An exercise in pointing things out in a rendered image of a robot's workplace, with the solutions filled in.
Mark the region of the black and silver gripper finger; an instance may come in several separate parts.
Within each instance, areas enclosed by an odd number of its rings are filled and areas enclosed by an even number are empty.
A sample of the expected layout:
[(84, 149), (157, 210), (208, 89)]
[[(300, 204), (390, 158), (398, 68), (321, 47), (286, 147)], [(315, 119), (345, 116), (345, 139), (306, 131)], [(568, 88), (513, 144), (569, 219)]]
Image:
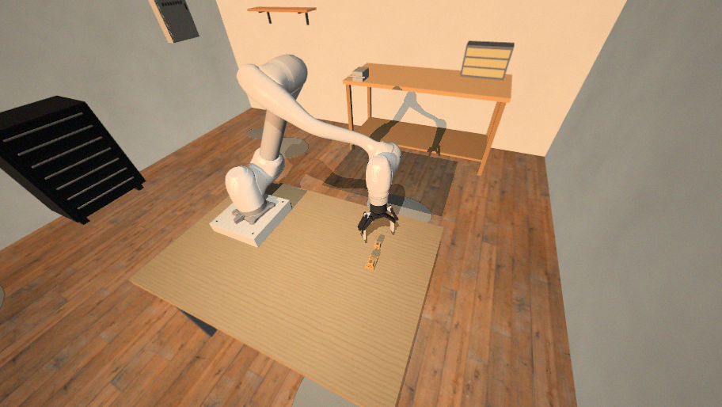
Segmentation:
[[(369, 216), (369, 218), (368, 218), (368, 216)], [(366, 231), (365, 231), (365, 229), (366, 229), (377, 217), (378, 217), (378, 214), (376, 214), (376, 215), (374, 216), (374, 218), (372, 218), (372, 216), (370, 216), (370, 212), (368, 212), (368, 213), (364, 212), (364, 213), (363, 213), (363, 217), (362, 217), (362, 219), (360, 220), (359, 225), (358, 225), (357, 227), (358, 227), (359, 231), (362, 231), (363, 239), (364, 239), (364, 240), (366, 240)]]
[(398, 220), (399, 218), (398, 218), (398, 217), (396, 216), (396, 214), (394, 213), (393, 208), (392, 208), (391, 205), (389, 205), (389, 207), (387, 207), (386, 209), (387, 209), (387, 211), (390, 211), (394, 217), (388, 215), (387, 213), (385, 213), (385, 215), (384, 215), (384, 213), (381, 213), (381, 216), (383, 216), (383, 217), (385, 217), (385, 218), (387, 218), (387, 219), (390, 220), (390, 229), (391, 229), (392, 232), (393, 232), (394, 223), (396, 223), (396, 220)]

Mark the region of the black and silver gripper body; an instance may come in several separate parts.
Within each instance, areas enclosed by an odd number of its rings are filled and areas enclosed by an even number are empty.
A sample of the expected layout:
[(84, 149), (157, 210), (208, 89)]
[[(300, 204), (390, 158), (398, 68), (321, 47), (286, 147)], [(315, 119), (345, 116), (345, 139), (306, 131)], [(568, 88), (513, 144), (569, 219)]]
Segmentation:
[(379, 213), (385, 214), (387, 212), (386, 208), (387, 208), (387, 204), (385, 204), (383, 206), (374, 206), (370, 203), (370, 216), (372, 216), (374, 218), (374, 216), (376, 214), (378, 214), (378, 217), (376, 219), (382, 218), (383, 216), (381, 216), (381, 214), (379, 214)]

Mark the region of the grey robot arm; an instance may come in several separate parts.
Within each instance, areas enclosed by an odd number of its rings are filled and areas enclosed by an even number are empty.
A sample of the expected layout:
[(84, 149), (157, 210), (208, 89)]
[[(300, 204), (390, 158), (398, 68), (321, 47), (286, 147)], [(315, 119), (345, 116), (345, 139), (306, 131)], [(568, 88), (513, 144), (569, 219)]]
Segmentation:
[(259, 66), (246, 63), (238, 70), (242, 89), (267, 111), (261, 145), (249, 166), (234, 167), (226, 175), (226, 189), (237, 207), (232, 211), (237, 216), (234, 223), (245, 220), (253, 225), (276, 206), (264, 198), (264, 193), (285, 166), (279, 151), (287, 122), (312, 135), (362, 147), (369, 155), (368, 200), (374, 206), (389, 201), (390, 185), (401, 162), (401, 148), (396, 143), (378, 142), (311, 116), (296, 101), (307, 75), (306, 64), (291, 54), (279, 55)]

